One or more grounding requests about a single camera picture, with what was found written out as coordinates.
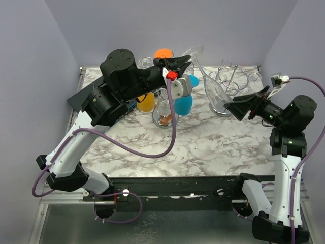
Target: orange ball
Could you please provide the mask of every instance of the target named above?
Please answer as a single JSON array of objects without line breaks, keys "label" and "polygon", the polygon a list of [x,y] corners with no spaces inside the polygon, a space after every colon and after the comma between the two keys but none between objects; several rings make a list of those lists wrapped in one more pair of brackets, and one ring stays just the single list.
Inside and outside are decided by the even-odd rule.
[{"label": "orange ball", "polygon": [[154,57],[156,58],[170,58],[173,57],[173,53],[171,50],[169,50],[168,48],[162,48],[159,49],[155,54]]}]

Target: yellow cup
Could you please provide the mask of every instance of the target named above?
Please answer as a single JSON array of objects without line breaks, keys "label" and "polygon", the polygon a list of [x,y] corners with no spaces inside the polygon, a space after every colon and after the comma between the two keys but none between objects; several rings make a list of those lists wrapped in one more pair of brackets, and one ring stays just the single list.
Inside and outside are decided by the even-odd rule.
[{"label": "yellow cup", "polygon": [[154,109],[154,94],[152,92],[149,92],[145,98],[145,95],[142,95],[138,97],[139,101],[142,101],[141,103],[138,103],[138,109],[143,112],[150,112]]}]

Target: screw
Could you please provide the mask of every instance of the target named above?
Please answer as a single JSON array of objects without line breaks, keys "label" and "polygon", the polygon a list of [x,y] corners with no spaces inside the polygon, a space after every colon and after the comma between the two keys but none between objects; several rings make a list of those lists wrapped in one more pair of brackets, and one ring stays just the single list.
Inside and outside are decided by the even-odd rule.
[{"label": "screw", "polygon": [[219,190],[217,191],[217,193],[218,193],[219,196],[222,196],[222,195],[224,194],[224,191],[223,191],[223,189],[221,188],[221,189],[219,189]]},{"label": "screw", "polygon": [[82,195],[84,197],[88,197],[89,196],[89,192],[87,190],[84,190],[83,193],[82,193]]}]

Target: wine glass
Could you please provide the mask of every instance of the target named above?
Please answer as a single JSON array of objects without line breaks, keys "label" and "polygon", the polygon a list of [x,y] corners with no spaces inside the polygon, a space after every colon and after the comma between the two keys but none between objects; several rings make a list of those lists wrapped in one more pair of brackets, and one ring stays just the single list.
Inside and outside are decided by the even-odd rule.
[{"label": "wine glass", "polygon": [[202,73],[204,90],[210,101],[211,111],[221,117],[228,117],[232,114],[224,108],[224,104],[231,101],[231,98],[225,93],[221,85],[209,76],[200,65],[198,56],[203,52],[203,46],[197,45],[187,50],[182,56],[190,55],[191,61],[197,66]]}]

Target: red connector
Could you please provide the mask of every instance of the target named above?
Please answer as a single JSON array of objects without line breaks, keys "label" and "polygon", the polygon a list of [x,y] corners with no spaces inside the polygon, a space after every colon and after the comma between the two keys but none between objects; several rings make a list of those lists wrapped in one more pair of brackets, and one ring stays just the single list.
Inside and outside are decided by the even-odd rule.
[{"label": "red connector", "polygon": [[177,78],[177,73],[174,71],[169,71],[168,74],[166,75],[166,78],[170,79],[171,81],[174,81]]}]

